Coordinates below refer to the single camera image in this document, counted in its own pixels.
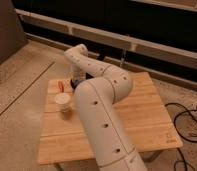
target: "plywood board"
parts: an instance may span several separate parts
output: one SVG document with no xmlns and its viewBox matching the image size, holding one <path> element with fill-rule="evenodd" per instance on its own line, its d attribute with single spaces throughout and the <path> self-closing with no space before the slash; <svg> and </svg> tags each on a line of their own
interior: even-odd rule
<svg viewBox="0 0 197 171">
<path fill-rule="evenodd" d="M 182 142 L 169 114 L 147 73 L 132 74 L 134 87 L 130 95 L 114 105 L 128 135 L 140 152 L 177 148 Z M 48 86 L 40 137 L 39 164 L 52 164 L 93 158 L 74 102 L 68 115 L 62 115 L 54 102 L 59 93 L 58 80 Z M 69 79 L 62 80 L 73 98 Z"/>
</svg>

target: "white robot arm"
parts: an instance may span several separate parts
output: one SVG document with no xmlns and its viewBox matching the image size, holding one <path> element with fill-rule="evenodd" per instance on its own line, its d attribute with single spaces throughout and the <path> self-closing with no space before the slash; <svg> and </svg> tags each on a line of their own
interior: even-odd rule
<svg viewBox="0 0 197 171">
<path fill-rule="evenodd" d="M 100 170 L 147 171 L 112 106 L 132 90 L 129 73 L 87 54 L 83 44 L 65 52 L 75 73 L 83 70 L 95 77 L 78 85 L 75 104 Z"/>
</svg>

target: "orange object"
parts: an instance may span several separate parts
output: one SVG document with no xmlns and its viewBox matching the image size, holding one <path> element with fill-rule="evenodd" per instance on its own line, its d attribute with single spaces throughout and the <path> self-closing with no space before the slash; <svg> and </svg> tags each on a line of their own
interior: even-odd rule
<svg viewBox="0 0 197 171">
<path fill-rule="evenodd" d="M 60 93 L 63 93 L 64 92 L 63 82 L 62 81 L 58 81 L 58 86 L 59 86 Z"/>
</svg>

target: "small object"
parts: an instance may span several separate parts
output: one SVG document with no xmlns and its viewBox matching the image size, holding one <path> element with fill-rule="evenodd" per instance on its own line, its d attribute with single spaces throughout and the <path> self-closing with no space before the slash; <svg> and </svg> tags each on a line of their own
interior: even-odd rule
<svg viewBox="0 0 197 171">
<path fill-rule="evenodd" d="M 68 93 L 59 93 L 55 96 L 54 100 L 59 105 L 61 112 L 65 113 L 70 110 L 71 97 Z"/>
<path fill-rule="evenodd" d="M 58 86 L 59 86 L 60 93 L 64 93 L 64 84 L 62 81 L 58 81 Z"/>
</svg>

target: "table leg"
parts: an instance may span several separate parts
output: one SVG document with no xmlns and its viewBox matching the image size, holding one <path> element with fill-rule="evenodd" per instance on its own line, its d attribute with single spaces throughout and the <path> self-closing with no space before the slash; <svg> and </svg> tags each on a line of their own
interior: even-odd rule
<svg viewBox="0 0 197 171">
<path fill-rule="evenodd" d="M 61 168 L 61 165 L 59 163 L 54 164 L 54 167 L 57 171 L 64 171 L 64 169 Z"/>
<path fill-rule="evenodd" d="M 158 156 L 163 152 L 163 150 L 155 151 L 150 157 L 143 158 L 145 162 L 153 162 Z"/>
</svg>

